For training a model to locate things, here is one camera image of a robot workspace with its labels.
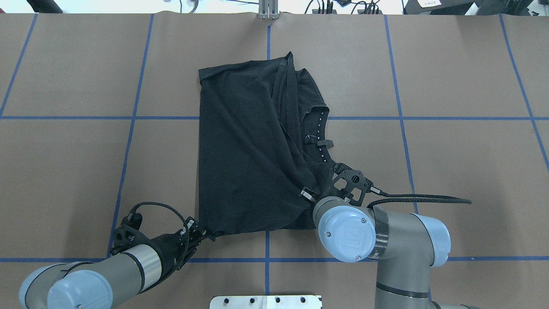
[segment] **white bracket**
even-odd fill
[[[322,296],[216,296],[210,309],[322,309]]]
[[[259,19],[278,19],[278,0],[259,0]]]

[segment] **white mounting plate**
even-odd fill
[[[216,296],[210,302],[210,309],[322,309],[322,296]]]

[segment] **black garment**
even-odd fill
[[[199,71],[199,219],[215,236],[313,229],[303,187],[332,180],[329,109],[292,53]]]

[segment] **light blue joint cap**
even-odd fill
[[[336,206],[324,213],[318,223],[318,236],[326,250],[347,263],[364,260],[376,244],[372,221],[351,206]]]
[[[435,252],[435,261],[431,267],[442,266],[448,260],[448,253],[450,253],[450,248],[452,248],[452,242],[450,240],[450,233],[448,232],[448,229],[444,223],[438,219],[420,216],[415,213],[412,213],[412,215],[421,220],[427,230],[427,233],[429,233],[429,237],[431,237],[433,250]]]
[[[39,269],[33,271],[24,281],[23,281],[23,284],[21,284],[21,288],[19,289],[19,302],[21,303],[21,305],[23,306],[24,309],[29,309],[27,307],[27,304],[26,304],[26,301],[25,301],[25,297],[27,296],[27,291],[29,290],[32,282],[34,282],[34,280],[36,279],[36,277],[38,277],[41,273],[45,272],[46,270],[54,267],[54,266],[57,266],[57,265],[62,265],[62,264],[54,264],[54,265],[50,265],[50,266],[44,266],[44,267],[40,267]]]
[[[110,309],[113,289],[109,282],[94,271],[77,271],[57,281],[48,293],[48,308]]]

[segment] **white label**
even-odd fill
[[[440,0],[417,0],[419,3],[419,6],[422,8],[430,8],[430,7],[436,7],[440,4]]]

